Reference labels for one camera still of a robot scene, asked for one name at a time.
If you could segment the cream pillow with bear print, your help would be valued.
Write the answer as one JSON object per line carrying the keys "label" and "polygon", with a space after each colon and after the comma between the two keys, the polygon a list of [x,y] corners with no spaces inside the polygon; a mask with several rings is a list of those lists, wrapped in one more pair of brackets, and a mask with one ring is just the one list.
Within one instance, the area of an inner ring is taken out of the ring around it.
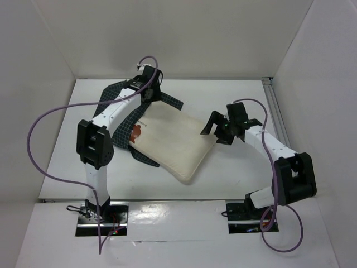
{"label": "cream pillow with bear print", "polygon": [[200,134],[204,126],[204,122],[165,102],[153,102],[134,124],[129,144],[180,183],[190,185],[216,143],[214,135]]}

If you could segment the dark checked pillowcase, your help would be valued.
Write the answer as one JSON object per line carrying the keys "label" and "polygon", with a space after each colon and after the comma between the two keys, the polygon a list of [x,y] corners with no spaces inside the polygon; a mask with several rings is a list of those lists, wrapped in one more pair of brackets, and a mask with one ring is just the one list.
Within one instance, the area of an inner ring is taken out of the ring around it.
{"label": "dark checked pillowcase", "polygon": [[[100,102],[112,101],[119,96],[125,83],[127,81],[119,81],[107,86],[100,96]],[[158,168],[159,163],[140,153],[129,144],[129,138],[132,134],[133,126],[138,123],[139,119],[144,115],[145,111],[150,106],[150,103],[143,103],[133,112],[131,112],[126,119],[119,125],[114,134],[112,135],[112,143],[114,146],[127,150],[131,153],[132,157],[144,164]]]}

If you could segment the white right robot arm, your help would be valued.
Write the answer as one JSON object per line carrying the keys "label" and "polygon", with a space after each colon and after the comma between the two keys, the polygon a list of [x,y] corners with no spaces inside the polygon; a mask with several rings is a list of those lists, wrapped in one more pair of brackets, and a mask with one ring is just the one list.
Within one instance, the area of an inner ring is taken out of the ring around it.
{"label": "white right robot arm", "polygon": [[228,104],[226,108],[225,115],[212,111],[201,134],[208,135],[216,125],[217,143],[231,145],[239,138],[266,156],[272,167],[272,185],[245,196],[246,217],[255,219],[264,208],[275,204],[286,206],[316,195],[315,173],[308,153],[298,153],[268,133],[265,122],[248,117],[242,102]]}

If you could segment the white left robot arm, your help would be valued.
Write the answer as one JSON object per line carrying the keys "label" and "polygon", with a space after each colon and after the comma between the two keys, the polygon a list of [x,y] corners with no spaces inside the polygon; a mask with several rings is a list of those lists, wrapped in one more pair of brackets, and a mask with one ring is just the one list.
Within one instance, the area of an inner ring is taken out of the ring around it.
{"label": "white left robot arm", "polygon": [[77,129],[76,152],[84,164],[88,190],[85,206],[90,216],[103,223],[110,216],[110,196],[107,189],[107,166],[114,156],[112,137],[119,125],[143,103],[161,99],[160,76],[162,71],[149,65],[123,83],[115,102],[109,104],[91,120],[81,120]]}

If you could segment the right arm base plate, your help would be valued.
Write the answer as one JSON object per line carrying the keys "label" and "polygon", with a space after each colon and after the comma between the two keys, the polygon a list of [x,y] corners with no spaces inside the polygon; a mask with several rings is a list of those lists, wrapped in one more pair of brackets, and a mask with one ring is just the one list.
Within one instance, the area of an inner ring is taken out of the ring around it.
{"label": "right arm base plate", "polygon": [[228,232],[232,234],[261,233],[260,220],[267,209],[248,209],[243,200],[228,200],[221,215],[228,221]]}

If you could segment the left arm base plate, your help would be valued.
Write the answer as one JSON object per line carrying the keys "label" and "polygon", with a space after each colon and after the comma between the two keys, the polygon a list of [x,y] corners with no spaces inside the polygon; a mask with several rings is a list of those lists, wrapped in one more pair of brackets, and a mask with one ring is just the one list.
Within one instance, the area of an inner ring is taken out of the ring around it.
{"label": "left arm base plate", "polygon": [[[97,215],[81,203],[78,211],[78,220],[76,224],[76,237],[96,237],[98,235]],[[129,205],[127,203],[116,203],[110,205],[109,214],[100,217],[100,232],[102,237],[126,236],[128,224]]]}

